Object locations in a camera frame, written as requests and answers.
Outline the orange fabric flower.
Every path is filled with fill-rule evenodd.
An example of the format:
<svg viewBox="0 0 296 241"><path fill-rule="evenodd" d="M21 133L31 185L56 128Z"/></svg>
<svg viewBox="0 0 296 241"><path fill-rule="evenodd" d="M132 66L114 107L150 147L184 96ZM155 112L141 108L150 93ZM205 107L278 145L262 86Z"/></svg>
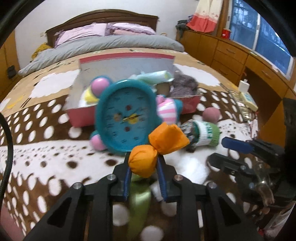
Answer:
<svg viewBox="0 0 296 241"><path fill-rule="evenodd" d="M128 165L132 173L149 178L155 171L157 158L180 150L190 143L182 130L175 124L162 123L149 134L149 144L132 149Z"/></svg>

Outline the dark patterned pouch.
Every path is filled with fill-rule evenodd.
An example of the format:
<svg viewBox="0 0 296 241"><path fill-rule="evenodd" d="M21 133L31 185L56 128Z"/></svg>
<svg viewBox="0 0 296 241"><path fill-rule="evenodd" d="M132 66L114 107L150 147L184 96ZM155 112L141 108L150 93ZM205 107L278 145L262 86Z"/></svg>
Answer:
<svg viewBox="0 0 296 241"><path fill-rule="evenodd" d="M180 126L182 132L189 139L189 144L185 147L186 151L193 153L197 148L197 143L200 138L199 128L194 120L186 121Z"/></svg>

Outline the pink makeup sponge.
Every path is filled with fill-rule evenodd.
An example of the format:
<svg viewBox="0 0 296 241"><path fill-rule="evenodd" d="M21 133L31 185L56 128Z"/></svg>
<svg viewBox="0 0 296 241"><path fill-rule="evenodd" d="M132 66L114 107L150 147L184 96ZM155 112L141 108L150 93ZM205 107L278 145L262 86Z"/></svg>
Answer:
<svg viewBox="0 0 296 241"><path fill-rule="evenodd" d="M202 118L203 121L216 124L220 118L220 110L214 107L206 108L203 111Z"/></svg>

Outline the beige makeup sponge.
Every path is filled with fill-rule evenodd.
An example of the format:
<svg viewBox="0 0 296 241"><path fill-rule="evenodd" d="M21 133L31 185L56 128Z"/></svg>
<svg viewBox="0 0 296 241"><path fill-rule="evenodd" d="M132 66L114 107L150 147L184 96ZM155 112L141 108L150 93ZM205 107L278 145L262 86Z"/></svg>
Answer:
<svg viewBox="0 0 296 241"><path fill-rule="evenodd" d="M159 83L156 85L157 95L168 96L171 90L169 82Z"/></svg>

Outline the purple knit sock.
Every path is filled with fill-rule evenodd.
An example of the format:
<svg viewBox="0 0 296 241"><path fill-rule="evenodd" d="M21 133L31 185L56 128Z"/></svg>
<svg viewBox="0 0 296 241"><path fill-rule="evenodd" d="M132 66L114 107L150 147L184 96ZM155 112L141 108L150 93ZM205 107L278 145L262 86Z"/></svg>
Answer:
<svg viewBox="0 0 296 241"><path fill-rule="evenodd" d="M195 78L179 72L174 74L174 79L171 82L172 90L171 97L187 97L197 94L199 83Z"/></svg>

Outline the light blue sock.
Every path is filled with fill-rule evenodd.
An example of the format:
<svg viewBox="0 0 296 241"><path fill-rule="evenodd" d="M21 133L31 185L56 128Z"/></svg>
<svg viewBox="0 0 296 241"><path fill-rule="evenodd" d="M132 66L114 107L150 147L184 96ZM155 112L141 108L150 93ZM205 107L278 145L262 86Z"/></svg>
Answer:
<svg viewBox="0 0 296 241"><path fill-rule="evenodd" d="M135 78L136 80L145 82L148 85L157 85L173 81L174 76L170 72L164 70L151 73L141 73Z"/></svg>

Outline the yellow sponge block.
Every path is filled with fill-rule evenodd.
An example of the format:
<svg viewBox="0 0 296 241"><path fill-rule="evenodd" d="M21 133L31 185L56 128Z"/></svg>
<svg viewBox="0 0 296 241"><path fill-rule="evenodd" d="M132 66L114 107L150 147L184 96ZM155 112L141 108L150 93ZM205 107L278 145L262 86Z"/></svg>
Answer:
<svg viewBox="0 0 296 241"><path fill-rule="evenodd" d="M83 99L87 104L95 104L99 99L92 93L91 89L86 89L83 94Z"/></svg>

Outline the metal spring clip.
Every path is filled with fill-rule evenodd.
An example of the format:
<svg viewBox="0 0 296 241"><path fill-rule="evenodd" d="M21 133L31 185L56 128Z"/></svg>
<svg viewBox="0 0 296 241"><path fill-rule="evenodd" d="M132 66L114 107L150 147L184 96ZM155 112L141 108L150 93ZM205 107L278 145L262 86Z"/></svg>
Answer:
<svg viewBox="0 0 296 241"><path fill-rule="evenodd" d="M255 188L262 198L263 205L265 207L273 205L275 202L272 191L273 184L270 180L268 169L265 167L264 162L257 161L253 167L253 170L257 178Z"/></svg>

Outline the pink striped teal toy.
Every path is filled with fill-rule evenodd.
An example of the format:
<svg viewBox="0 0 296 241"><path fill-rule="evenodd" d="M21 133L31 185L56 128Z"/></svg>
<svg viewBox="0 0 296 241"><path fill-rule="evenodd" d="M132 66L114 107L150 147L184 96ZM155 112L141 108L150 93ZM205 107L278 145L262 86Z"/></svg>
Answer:
<svg viewBox="0 0 296 241"><path fill-rule="evenodd" d="M177 124L183 110L183 103L178 99L157 95L157 114L168 125Z"/></svg>

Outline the white charger box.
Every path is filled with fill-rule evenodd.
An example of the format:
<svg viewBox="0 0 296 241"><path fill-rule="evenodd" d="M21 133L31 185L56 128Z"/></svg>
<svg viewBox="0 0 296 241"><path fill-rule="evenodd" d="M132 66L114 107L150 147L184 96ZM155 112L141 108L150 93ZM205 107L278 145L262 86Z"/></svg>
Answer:
<svg viewBox="0 0 296 241"><path fill-rule="evenodd" d="M252 111L257 112L258 106L250 93L248 92L250 84L248 83L247 79L240 80L238 85L239 95L244 102L244 104L250 108Z"/></svg>

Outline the red cup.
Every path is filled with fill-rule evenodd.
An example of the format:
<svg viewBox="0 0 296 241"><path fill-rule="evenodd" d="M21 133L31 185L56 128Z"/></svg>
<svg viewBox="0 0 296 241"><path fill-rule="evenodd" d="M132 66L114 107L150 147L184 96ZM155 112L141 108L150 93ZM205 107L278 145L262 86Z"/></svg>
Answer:
<svg viewBox="0 0 296 241"><path fill-rule="evenodd" d="M229 40L230 35L231 35L231 30L224 28L221 33L221 38Z"/></svg>

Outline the dark clothes pile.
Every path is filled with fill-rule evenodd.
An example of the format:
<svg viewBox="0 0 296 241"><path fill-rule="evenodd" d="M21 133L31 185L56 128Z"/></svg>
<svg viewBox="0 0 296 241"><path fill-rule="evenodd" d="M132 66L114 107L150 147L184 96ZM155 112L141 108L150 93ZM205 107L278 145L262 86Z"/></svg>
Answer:
<svg viewBox="0 0 296 241"><path fill-rule="evenodd" d="M177 33L179 34L179 39L182 38L185 30L188 30L189 27L187 26L187 24L191 21L193 15L190 15L187 17L187 19L184 19L184 20L179 20L176 24L176 30L177 30Z"/></svg>

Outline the white red curtain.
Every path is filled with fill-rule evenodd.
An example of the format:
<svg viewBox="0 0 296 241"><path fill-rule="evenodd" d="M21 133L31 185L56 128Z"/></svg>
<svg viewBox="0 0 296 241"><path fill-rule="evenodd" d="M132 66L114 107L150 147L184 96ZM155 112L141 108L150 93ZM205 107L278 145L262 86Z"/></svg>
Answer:
<svg viewBox="0 0 296 241"><path fill-rule="evenodd" d="M213 32L218 23L222 5L223 0L200 0L187 27L202 33Z"/></svg>

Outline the yellow knitted cloth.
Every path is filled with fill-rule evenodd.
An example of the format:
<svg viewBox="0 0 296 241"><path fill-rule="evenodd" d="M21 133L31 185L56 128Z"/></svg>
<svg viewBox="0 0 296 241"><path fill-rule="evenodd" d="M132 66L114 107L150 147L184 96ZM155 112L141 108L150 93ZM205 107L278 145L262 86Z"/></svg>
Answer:
<svg viewBox="0 0 296 241"><path fill-rule="evenodd" d="M41 52L48 50L48 49L52 49L52 47L49 46L47 43L41 44L32 54L32 56L31 56L32 60L34 60L38 56L38 54L40 54Z"/></svg>

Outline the black bag on wardrobe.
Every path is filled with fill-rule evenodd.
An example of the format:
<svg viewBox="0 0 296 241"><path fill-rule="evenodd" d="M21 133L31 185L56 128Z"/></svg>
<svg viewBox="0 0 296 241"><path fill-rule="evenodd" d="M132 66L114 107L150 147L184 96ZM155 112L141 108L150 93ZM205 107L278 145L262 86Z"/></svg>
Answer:
<svg viewBox="0 0 296 241"><path fill-rule="evenodd" d="M16 76L17 72L14 65L11 65L6 70L8 79L12 79Z"/></svg>

